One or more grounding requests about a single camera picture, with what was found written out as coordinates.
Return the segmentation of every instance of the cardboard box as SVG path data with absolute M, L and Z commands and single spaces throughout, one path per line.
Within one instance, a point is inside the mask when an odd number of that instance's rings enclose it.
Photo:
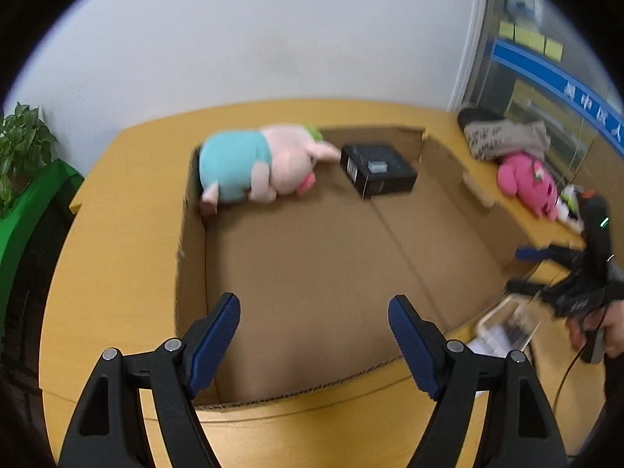
M 411 165 L 388 144 L 344 145 L 340 165 L 363 199 L 412 191 L 417 177 Z
M 419 179 L 410 194 L 362 202 L 340 165 L 320 163 L 306 196 L 220 206 L 204 228 L 193 154 L 180 232 L 177 332 L 223 292 L 241 301 L 238 331 L 196 405 L 264 401 L 386 364 L 400 356 L 388 327 L 395 294 L 405 294 L 446 332 L 499 297 L 504 266 L 515 246 L 528 243 L 518 237 L 514 247 L 506 244 L 500 234 L 519 231 L 515 220 L 504 209 L 485 211 L 463 186 L 461 164 L 451 155 L 441 160 L 433 140 L 422 140 L 422 128 L 321 132 L 338 148 L 390 145 L 418 164 Z M 427 152 L 431 168 L 424 166 Z

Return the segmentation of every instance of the pig ear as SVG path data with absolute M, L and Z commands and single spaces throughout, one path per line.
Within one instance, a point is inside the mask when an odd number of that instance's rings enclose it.
M 315 160 L 340 161 L 340 149 L 329 142 L 314 142 L 306 145 L 306 151 Z

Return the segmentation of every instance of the wooden table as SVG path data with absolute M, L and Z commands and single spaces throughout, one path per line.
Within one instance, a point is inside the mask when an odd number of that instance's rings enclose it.
M 55 456 L 76 401 L 97 358 L 110 346 L 124 354 L 150 351 L 176 335 L 176 254 L 188 157 L 212 131 L 276 121 L 319 126 L 424 126 L 463 162 L 492 200 L 508 209 L 536 245 L 579 246 L 562 226 L 537 221 L 495 185 L 495 166 L 468 153 L 455 116 L 406 105 L 342 100 L 287 100 L 206 109 L 123 131 L 75 197 L 77 213 L 48 297 L 41 341 L 40 383 Z M 542 279 L 561 269 L 542 264 Z M 549 399 L 573 358 L 561 322 L 542 319 L 535 338 L 539 375 Z M 470 326 L 449 333 L 468 340 Z M 579 364 L 562 394 L 558 418 L 569 451 L 579 448 L 603 403 L 601 366 Z M 154 403 L 143 392 L 152 451 L 169 466 Z M 486 400 L 475 413 L 459 466 L 472 466 Z M 416 389 L 403 361 L 326 389 L 245 408 L 199 411 L 219 460 L 236 467 L 404 467 L 433 403 Z

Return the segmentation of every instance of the gray cloth bag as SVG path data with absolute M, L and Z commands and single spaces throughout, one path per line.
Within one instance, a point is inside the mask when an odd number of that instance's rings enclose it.
M 510 120 L 474 121 L 464 127 L 470 154 L 475 160 L 496 160 L 524 151 L 543 161 L 550 136 L 543 121 L 514 123 Z

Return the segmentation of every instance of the stuffed pig toy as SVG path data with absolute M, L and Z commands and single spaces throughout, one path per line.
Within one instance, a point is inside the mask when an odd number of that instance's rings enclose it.
M 199 153 L 202 214 L 220 202 L 273 202 L 278 195 L 304 194 L 316 182 L 317 160 L 339 161 L 340 151 L 320 132 L 300 124 L 230 130 L 211 136 Z
M 508 154 L 498 169 L 498 187 L 508 197 L 516 195 L 536 217 L 557 218 L 557 186 L 542 162 L 524 152 Z

